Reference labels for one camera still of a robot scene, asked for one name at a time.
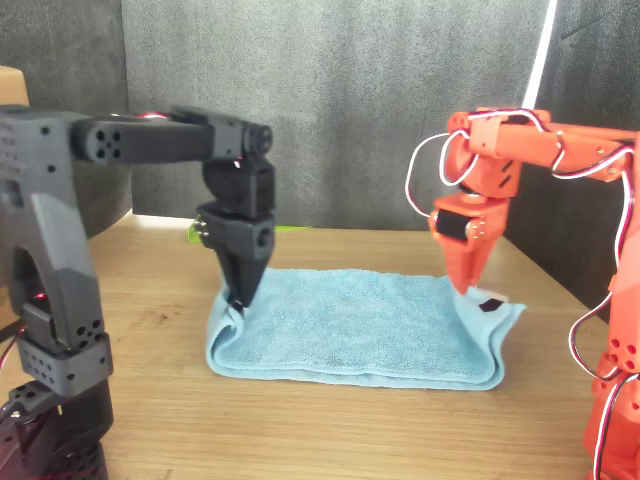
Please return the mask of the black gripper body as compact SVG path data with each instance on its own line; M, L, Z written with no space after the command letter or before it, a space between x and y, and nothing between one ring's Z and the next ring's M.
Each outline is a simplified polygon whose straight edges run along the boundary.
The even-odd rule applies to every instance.
M223 210L217 202L197 208L198 232L207 248L250 260L268 260L275 243L275 219L272 212L248 218Z

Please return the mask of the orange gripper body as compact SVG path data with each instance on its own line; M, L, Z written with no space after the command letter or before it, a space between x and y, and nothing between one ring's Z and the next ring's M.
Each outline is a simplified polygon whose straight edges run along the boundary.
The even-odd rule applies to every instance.
M429 226L434 238L443 245L470 249L501 236L507 213L507 199L456 193L434 202Z

